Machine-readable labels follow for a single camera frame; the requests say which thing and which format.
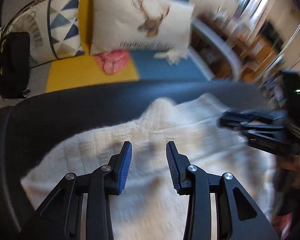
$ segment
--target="chair armrest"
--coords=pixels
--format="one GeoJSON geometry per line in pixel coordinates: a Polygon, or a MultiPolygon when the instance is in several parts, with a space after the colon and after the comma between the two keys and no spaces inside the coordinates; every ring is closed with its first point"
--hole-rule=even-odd
{"type": "Polygon", "coordinates": [[[211,44],[216,47],[226,58],[231,66],[233,81],[238,82],[241,79],[242,65],[237,55],[213,30],[198,19],[192,20],[192,27],[202,38],[208,38],[211,44]]]}

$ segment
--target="white blanket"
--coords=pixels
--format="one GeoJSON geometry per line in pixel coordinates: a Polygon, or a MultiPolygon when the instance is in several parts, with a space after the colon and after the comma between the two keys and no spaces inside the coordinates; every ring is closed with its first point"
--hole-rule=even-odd
{"type": "MultiPolygon", "coordinates": [[[[209,94],[180,105],[157,99],[137,120],[83,132],[61,142],[22,179],[22,186],[37,208],[66,173],[79,176],[93,172],[119,153],[128,140],[133,151],[126,187],[120,196],[110,197],[114,239],[182,239],[188,197],[173,189],[165,153],[166,143],[172,140],[179,153],[206,172],[234,174],[267,212],[272,201],[269,171],[274,160],[268,153],[247,147],[240,132],[217,127],[225,110],[227,107],[209,94]]],[[[216,239],[213,206],[212,217],[211,239],[216,239]]]]}

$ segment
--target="throw pillow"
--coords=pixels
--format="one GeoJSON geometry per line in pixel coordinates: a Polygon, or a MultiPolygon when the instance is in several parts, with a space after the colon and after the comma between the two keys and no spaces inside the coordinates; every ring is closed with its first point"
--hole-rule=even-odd
{"type": "Polygon", "coordinates": [[[79,0],[45,0],[12,22],[7,33],[30,34],[30,66],[84,54],[79,35],[78,7],[79,0]]]}
{"type": "Polygon", "coordinates": [[[186,50],[193,6],[181,0],[93,0],[91,54],[112,49],[186,50]]]}

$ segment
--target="black bag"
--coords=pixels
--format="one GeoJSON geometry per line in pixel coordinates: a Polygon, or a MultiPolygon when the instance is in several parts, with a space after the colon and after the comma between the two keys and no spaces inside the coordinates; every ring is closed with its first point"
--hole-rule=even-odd
{"type": "Polygon", "coordinates": [[[29,69],[30,36],[27,32],[9,33],[0,40],[0,96],[25,98],[29,69]]]}

